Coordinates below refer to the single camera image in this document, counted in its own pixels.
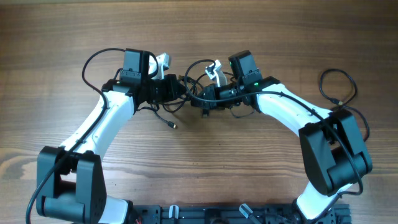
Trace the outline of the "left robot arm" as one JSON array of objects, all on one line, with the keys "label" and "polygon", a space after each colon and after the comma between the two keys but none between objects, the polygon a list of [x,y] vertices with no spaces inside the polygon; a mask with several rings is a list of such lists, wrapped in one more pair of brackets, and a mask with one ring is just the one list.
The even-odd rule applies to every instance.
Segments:
[{"label": "left robot arm", "polygon": [[43,217],[73,223],[141,223],[130,200],[109,196],[102,160],[119,130],[147,102],[148,110],[176,100],[185,87],[170,67],[170,56],[125,49],[124,64],[102,88],[83,124],[58,147],[45,146],[37,157],[37,188],[28,204]]}]

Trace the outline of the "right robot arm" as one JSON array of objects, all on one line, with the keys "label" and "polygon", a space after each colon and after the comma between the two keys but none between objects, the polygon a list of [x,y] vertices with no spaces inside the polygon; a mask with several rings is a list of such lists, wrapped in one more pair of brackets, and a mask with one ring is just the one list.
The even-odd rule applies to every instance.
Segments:
[{"label": "right robot arm", "polygon": [[317,223],[327,218],[341,222],[335,203],[344,195],[361,195],[362,178],[373,169],[365,145],[368,137],[361,134],[356,110],[335,98],[333,110],[303,100],[278,79],[264,78],[249,50],[228,60],[235,81],[228,84],[220,61],[211,62],[205,72],[217,82],[193,95],[191,105],[215,110],[244,103],[281,122],[300,141],[308,184],[288,215],[266,212],[265,217],[290,223]]}]

